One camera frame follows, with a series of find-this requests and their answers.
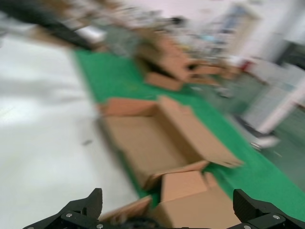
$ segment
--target open cardboard box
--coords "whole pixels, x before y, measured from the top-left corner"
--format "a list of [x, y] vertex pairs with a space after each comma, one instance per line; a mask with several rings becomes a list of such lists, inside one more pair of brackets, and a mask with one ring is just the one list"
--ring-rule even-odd
[[237, 167], [237, 159], [187, 106], [112, 98], [104, 109], [110, 137], [121, 149], [140, 186], [149, 190], [167, 173], [201, 171], [210, 162]]
[[146, 83], [171, 91], [179, 91], [183, 87], [184, 82], [177, 80], [156, 64], [140, 57], [136, 57], [134, 60], [144, 76]]
[[167, 228], [224, 229], [240, 223], [233, 203], [218, 186], [213, 175], [198, 171], [163, 176], [161, 202], [149, 211], [151, 199], [142, 198], [102, 215], [100, 221], [113, 222], [130, 217], [149, 216]]

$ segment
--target white floor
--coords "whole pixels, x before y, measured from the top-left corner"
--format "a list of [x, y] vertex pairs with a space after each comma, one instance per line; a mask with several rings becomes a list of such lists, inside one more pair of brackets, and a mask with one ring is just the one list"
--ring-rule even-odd
[[20, 229], [103, 189], [103, 213], [137, 199], [94, 125], [66, 49], [7, 36], [0, 47], [0, 222]]

